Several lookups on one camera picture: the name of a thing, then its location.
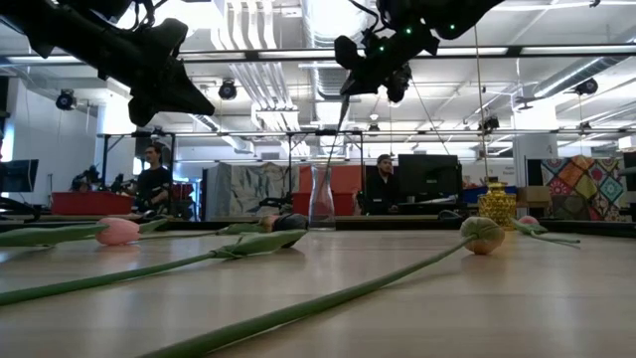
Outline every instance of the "patterned wall hanging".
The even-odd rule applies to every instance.
[[[564,219],[620,221],[626,206],[624,178],[618,176],[620,161],[582,155],[542,160],[544,185],[553,196],[552,214]],[[576,196],[571,199],[565,196]]]

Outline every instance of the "person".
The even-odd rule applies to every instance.
[[[378,171],[367,178],[367,212],[372,215],[396,214],[398,212],[399,187],[394,176],[391,156],[378,157]]]
[[[162,214],[168,211],[172,176],[162,166],[161,144],[148,145],[145,157],[150,168],[139,174],[137,185],[133,188],[137,195],[137,207],[140,212],[153,210]]]

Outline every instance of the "wooden table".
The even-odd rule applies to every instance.
[[[402,268],[457,232],[310,233],[294,249],[210,261],[0,307],[0,357],[135,357]],[[507,233],[381,291],[221,350],[218,357],[635,357],[636,241],[581,250]],[[166,263],[232,237],[0,251],[0,291]]]

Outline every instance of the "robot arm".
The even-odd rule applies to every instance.
[[[117,21],[132,1],[149,10],[147,22],[135,30],[108,22]],[[152,27],[152,9],[152,0],[2,0],[0,21],[27,36],[43,58],[58,47],[96,68],[100,79],[113,77],[130,87],[130,119],[138,126],[160,111],[214,114],[177,60],[188,27],[175,19]]]
[[[349,0],[363,8],[355,0]],[[493,7],[504,0],[377,0],[376,23],[363,32],[365,56],[359,56],[357,44],[341,36],[336,39],[336,61],[350,70],[343,84],[342,95],[377,93],[379,86],[387,88],[389,99],[401,101],[410,81],[408,60],[421,51],[437,54],[439,39],[454,40],[463,35]],[[376,26],[382,21],[384,27],[395,33],[380,38]]]

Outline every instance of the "green leaf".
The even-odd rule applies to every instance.
[[[531,235],[533,232],[535,234],[544,234],[548,232],[548,229],[539,224],[524,224],[513,218],[510,218],[510,221],[513,223],[513,226],[517,229],[517,231],[525,235]]]
[[[139,234],[152,233],[168,222],[168,219],[155,220],[150,223],[139,225]]]
[[[220,259],[271,253],[284,245],[300,240],[306,233],[305,230],[285,230],[268,234],[247,234],[239,243],[226,245],[217,252]],[[231,253],[231,255],[225,256],[224,253]]]
[[[244,233],[265,233],[265,228],[259,224],[238,223],[217,231],[217,235],[239,235]]]
[[[61,228],[25,228],[0,234],[0,247],[38,247],[59,243],[89,240],[108,228],[108,225],[73,225]]]
[[[193,258],[182,259],[148,268],[138,268],[67,282],[47,284],[39,287],[2,292],[0,293],[0,306],[116,283],[126,279],[133,279],[169,269],[180,268],[209,259],[241,259],[247,255],[269,253],[280,249],[280,247],[285,244],[299,240],[303,235],[305,235],[305,233],[306,232],[304,230],[293,230],[272,234],[249,234],[238,239],[237,243],[234,245],[226,245],[207,254]]]
[[[252,335],[264,332],[281,324],[293,322],[306,316],[326,311],[332,307],[371,293],[383,286],[395,282],[413,272],[427,266],[440,262],[454,252],[463,248],[474,238],[463,240],[454,247],[445,250],[431,258],[419,263],[412,264],[406,268],[399,269],[382,277],[372,279],[361,284],[341,289],[339,291],[326,294],[308,301],[293,304],[273,312],[266,313],[256,318],[244,320],[231,324],[210,333],[194,337],[183,342],[159,349],[155,352],[144,354],[139,358],[182,358],[182,357],[203,357],[208,353],[232,344]]]

